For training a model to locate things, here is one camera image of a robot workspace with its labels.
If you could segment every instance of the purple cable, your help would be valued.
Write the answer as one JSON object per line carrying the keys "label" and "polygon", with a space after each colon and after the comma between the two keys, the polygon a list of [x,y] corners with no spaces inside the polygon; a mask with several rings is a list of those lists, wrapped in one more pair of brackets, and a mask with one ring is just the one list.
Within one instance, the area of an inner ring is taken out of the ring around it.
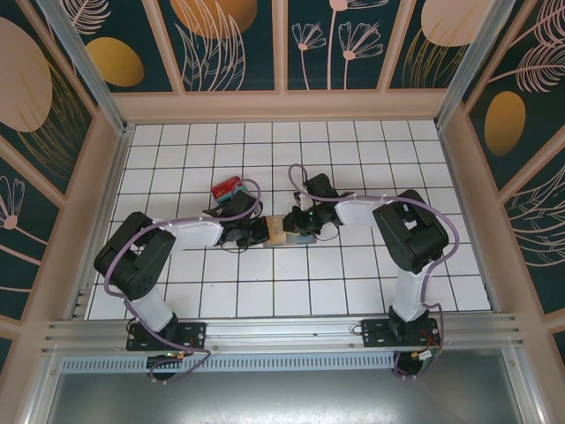
{"label": "purple cable", "polygon": [[[112,263],[109,265],[108,267],[108,271],[106,272],[106,277],[104,278],[104,291],[109,295],[109,296],[113,296],[113,297],[117,297],[120,298],[124,304],[125,304],[125,308],[133,315],[133,317],[135,318],[135,320],[137,322],[139,322],[139,324],[141,324],[143,326],[143,328],[151,335],[153,336],[155,339],[159,340],[161,343],[168,345],[170,347],[174,347],[175,349],[178,349],[181,352],[191,352],[191,353],[205,353],[206,356],[199,360],[196,364],[194,364],[191,368],[189,368],[187,371],[184,371],[183,373],[177,373],[176,375],[174,375],[173,377],[171,377],[169,380],[167,380],[167,382],[174,382],[177,380],[180,380],[181,378],[186,377],[187,375],[189,375],[192,371],[194,371],[196,368],[198,368],[200,365],[202,365],[212,354],[208,349],[198,349],[195,347],[188,347],[188,346],[183,346],[181,344],[175,344],[170,342],[169,340],[167,340],[166,338],[163,338],[161,336],[159,336],[155,331],[153,331],[152,329],[149,328],[149,326],[147,325],[146,322],[144,322],[141,317],[138,315],[138,313],[135,311],[135,309],[133,308],[132,304],[130,303],[130,301],[128,299],[125,298],[123,293],[117,293],[115,291],[112,291],[109,288],[110,285],[110,279],[112,277],[112,274],[114,272],[114,269],[116,268],[117,263],[122,259],[122,257],[124,256],[125,252],[127,252],[130,247],[133,245],[133,243],[135,243],[136,240],[138,240],[139,238],[141,238],[143,235],[147,234],[148,232],[156,229],[156,228],[161,228],[161,227],[166,227],[166,226],[172,226],[178,223],[197,223],[197,222],[205,222],[205,223],[221,223],[221,222],[227,222],[227,221],[236,221],[237,219],[241,219],[245,216],[248,216],[249,214],[251,214],[258,206],[259,206],[259,202],[260,202],[260,197],[261,197],[261,189],[259,187],[259,185],[253,181],[252,179],[249,178],[244,178],[241,181],[239,181],[240,184],[243,183],[251,183],[255,186],[255,188],[257,189],[257,199],[255,200],[255,202],[253,203],[253,205],[246,210],[244,213],[236,215],[236,216],[231,216],[229,218],[213,218],[213,217],[189,217],[189,218],[177,218],[177,219],[171,219],[169,221],[161,221],[159,223],[153,223],[151,225],[149,225],[148,227],[144,228],[143,230],[141,230],[140,232],[138,232],[137,234],[135,234],[132,238],[130,238],[127,243],[125,243],[125,245],[121,248],[121,250],[117,253],[116,257],[114,258],[114,260],[112,261]],[[175,361],[175,360],[162,360],[157,362],[156,364],[154,364],[151,369],[149,370],[149,375],[151,376],[151,378],[153,379],[153,382],[156,382],[157,380],[154,378],[153,376],[153,371],[156,367],[162,365],[163,363],[167,363],[167,362],[171,362],[171,361]]]}
{"label": "purple cable", "polygon": [[[441,309],[441,305],[440,303],[434,303],[433,305],[428,305],[426,303],[426,294],[427,294],[427,286],[429,284],[430,281],[430,277],[432,276],[432,272],[434,269],[436,269],[437,267],[439,267],[443,262],[445,262],[447,259],[451,258],[457,251],[457,249],[459,248],[459,245],[461,244],[460,238],[459,238],[459,232],[457,231],[457,228],[455,227],[455,225],[449,220],[449,218],[447,218],[444,214],[442,214],[439,210],[437,210],[436,208],[432,208],[429,205],[426,205],[425,203],[421,202],[421,201],[415,201],[413,199],[405,199],[404,197],[398,197],[398,196],[357,196],[356,194],[353,194],[351,196],[347,196],[347,197],[340,197],[340,198],[329,198],[329,197],[319,197],[319,196],[313,196],[311,194],[309,194],[304,188],[300,187],[292,178],[292,170],[294,168],[300,168],[302,170],[302,176],[304,180],[308,179],[308,172],[306,171],[306,168],[301,165],[300,163],[293,163],[290,167],[289,167],[289,180],[290,183],[292,184],[292,186],[301,194],[303,194],[306,197],[309,197],[310,199],[312,199],[313,201],[325,201],[325,202],[329,202],[329,201],[333,201],[336,203],[341,203],[342,201],[354,201],[354,200],[358,200],[358,201],[383,201],[383,202],[393,202],[393,201],[400,201],[403,203],[409,203],[411,205],[414,206],[418,206],[422,209],[425,209],[429,212],[432,212],[434,215],[438,216],[448,227],[451,231],[453,231],[453,236],[455,238],[455,244],[453,245],[453,248],[445,255],[443,256],[441,259],[439,259],[438,261],[434,262],[432,265],[430,265],[430,267],[427,269],[426,274],[424,275],[424,282],[422,283],[422,292],[420,293],[420,302],[422,303],[422,305],[428,309],[432,309],[437,307],[440,313],[440,346],[439,346],[439,352],[441,352],[441,348],[443,347],[443,335],[444,335],[444,328],[443,328],[443,309]],[[395,367],[393,368],[393,372],[395,373],[395,375],[404,378],[405,375],[401,375],[399,372],[402,372],[402,370],[398,369],[398,360],[400,359],[400,353],[398,353],[396,355],[395,358]],[[419,373],[419,375],[423,375],[425,372],[427,372],[430,367],[432,365],[430,364],[430,366],[428,368],[426,368],[424,371],[422,371],[421,373]]]}

